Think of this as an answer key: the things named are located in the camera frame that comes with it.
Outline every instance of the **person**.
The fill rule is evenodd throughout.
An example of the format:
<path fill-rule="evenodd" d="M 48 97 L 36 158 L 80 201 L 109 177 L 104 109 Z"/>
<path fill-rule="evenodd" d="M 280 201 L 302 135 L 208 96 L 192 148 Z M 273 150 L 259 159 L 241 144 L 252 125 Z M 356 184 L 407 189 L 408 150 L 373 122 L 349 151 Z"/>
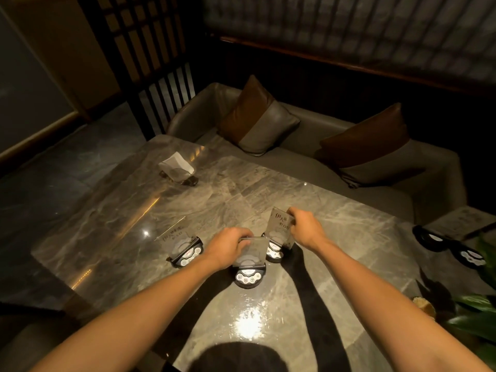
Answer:
<path fill-rule="evenodd" d="M 326 264 L 394 370 L 491 371 L 411 300 L 328 239 L 311 212 L 293 207 L 288 212 L 296 220 L 291 227 L 296 241 Z M 31 372 L 132 369 L 194 290 L 214 272 L 236 260 L 249 243 L 239 239 L 252 236 L 245 228 L 220 231 L 205 252 L 188 266 L 91 321 L 38 362 Z"/>

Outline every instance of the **brown leather cushion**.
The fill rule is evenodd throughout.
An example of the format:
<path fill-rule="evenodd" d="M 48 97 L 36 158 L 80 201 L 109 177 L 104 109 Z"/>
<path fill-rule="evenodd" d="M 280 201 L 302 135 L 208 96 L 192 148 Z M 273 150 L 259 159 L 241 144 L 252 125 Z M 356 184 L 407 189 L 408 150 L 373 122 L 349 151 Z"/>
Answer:
<path fill-rule="evenodd" d="M 222 137 L 259 156 L 299 122 L 251 75 L 236 105 L 217 128 Z"/>
<path fill-rule="evenodd" d="M 424 169 L 401 116 L 400 103 L 321 140 L 320 146 L 315 158 L 335 170 L 351 187 L 399 181 Z"/>

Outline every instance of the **floor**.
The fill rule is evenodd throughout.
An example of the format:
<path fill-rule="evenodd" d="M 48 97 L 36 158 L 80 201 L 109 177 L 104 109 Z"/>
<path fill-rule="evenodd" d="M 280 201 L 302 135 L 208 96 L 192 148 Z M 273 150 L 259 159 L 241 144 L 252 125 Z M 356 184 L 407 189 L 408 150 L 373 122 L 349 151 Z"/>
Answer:
<path fill-rule="evenodd" d="M 188 66 L 187 72 L 192 90 Z M 186 100 L 181 71 L 178 77 Z M 180 108 L 175 81 L 172 75 L 169 78 Z M 164 80 L 160 85 L 167 99 Z M 151 87 L 150 92 L 167 125 L 155 88 Z M 156 133 L 160 133 L 146 95 L 140 94 L 140 98 Z M 174 115 L 170 102 L 167 106 Z M 0 180 L 0 302 L 24 305 L 27 298 L 30 302 L 35 298 L 40 307 L 62 308 L 71 290 L 36 262 L 30 250 L 100 179 L 144 143 L 124 103 Z"/>

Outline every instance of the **table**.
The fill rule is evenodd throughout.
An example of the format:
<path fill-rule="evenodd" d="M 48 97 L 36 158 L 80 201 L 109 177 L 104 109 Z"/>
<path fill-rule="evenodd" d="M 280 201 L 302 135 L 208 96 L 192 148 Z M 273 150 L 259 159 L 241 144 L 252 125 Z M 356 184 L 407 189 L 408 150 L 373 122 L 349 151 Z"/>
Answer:
<path fill-rule="evenodd" d="M 196 187 L 159 176 L 158 162 L 175 151 L 197 166 Z M 104 311 L 176 271 L 154 238 L 182 216 L 191 219 L 206 244 L 227 226 L 261 234 L 272 207 L 290 205 L 314 212 L 350 256 L 402 292 L 417 293 L 418 264 L 411 250 L 418 244 L 411 224 L 166 135 L 119 164 L 32 254 Z M 192 365 L 219 370 L 219 363 L 226 370 L 240 365 L 289 371 L 389 369 L 324 264 L 301 249 L 282 266 L 268 262 L 264 280 L 252 290 L 236 286 L 226 272 L 212 276 L 154 350 L 182 371 Z"/>

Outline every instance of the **pillow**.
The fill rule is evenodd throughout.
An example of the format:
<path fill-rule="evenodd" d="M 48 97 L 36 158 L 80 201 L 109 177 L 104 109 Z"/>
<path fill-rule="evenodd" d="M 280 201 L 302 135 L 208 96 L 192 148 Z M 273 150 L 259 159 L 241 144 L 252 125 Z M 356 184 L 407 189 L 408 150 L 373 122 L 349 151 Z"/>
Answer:
<path fill-rule="evenodd" d="M 218 133 L 245 153 L 260 156 L 299 119 L 280 105 L 251 75 L 236 105 L 217 125 Z"/>
<path fill-rule="evenodd" d="M 315 158 L 335 170 L 350 188 L 391 184 L 425 170 L 400 103 L 321 140 L 320 146 Z"/>

